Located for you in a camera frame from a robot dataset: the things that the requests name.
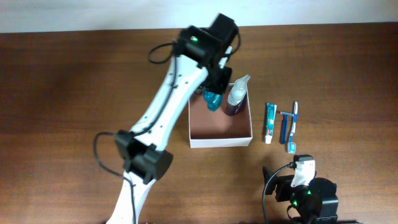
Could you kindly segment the teal mouthwash bottle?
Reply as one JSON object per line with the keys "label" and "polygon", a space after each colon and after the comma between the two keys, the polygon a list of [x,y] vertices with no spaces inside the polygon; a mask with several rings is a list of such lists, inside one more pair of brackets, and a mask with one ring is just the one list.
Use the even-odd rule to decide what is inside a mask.
{"label": "teal mouthwash bottle", "polygon": [[206,91],[204,92],[204,100],[206,101],[207,108],[210,111],[216,111],[222,104],[223,96],[210,91]]}

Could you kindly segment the teal toothpaste tube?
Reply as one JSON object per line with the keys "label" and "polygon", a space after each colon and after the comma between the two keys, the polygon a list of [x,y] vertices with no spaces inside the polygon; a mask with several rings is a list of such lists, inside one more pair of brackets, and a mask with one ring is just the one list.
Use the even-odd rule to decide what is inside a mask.
{"label": "teal toothpaste tube", "polygon": [[266,105],[266,109],[267,109],[267,118],[266,118],[265,143],[270,144],[272,142],[272,137],[274,132],[274,123],[275,123],[277,105],[268,103]]}

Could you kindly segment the blue disposable razor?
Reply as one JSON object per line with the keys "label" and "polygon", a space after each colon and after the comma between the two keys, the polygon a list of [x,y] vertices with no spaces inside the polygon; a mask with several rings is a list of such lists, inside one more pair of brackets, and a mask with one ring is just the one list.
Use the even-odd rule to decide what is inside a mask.
{"label": "blue disposable razor", "polygon": [[287,122],[288,118],[293,118],[294,115],[292,113],[288,112],[283,112],[280,111],[280,114],[282,115],[282,127],[281,127],[281,132],[280,132],[280,143],[285,144],[286,143],[286,137],[287,137]]}

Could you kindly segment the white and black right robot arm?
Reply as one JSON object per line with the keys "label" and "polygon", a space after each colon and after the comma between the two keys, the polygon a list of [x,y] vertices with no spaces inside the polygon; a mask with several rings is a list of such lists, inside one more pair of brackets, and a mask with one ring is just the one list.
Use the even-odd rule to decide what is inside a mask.
{"label": "white and black right robot arm", "polygon": [[291,223],[301,224],[336,224],[338,223],[338,197],[336,184],[332,181],[316,177],[308,185],[291,186],[293,175],[279,176],[262,168],[264,190],[262,193],[262,209],[267,219],[265,196],[275,194],[277,202],[288,202],[287,210],[294,209],[297,217],[288,216]]}

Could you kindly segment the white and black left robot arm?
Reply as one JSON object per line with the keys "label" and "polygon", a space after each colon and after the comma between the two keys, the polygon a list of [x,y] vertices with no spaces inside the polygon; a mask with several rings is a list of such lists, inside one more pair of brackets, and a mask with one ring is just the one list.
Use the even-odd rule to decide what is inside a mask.
{"label": "white and black left robot arm", "polygon": [[211,26],[181,30],[168,59],[169,70],[150,106],[128,131],[114,140],[123,159],[123,186],[108,223],[137,223],[147,194],[169,169],[166,151],[172,129],[196,90],[223,94],[232,69],[226,66],[239,38],[234,20],[218,14]]}

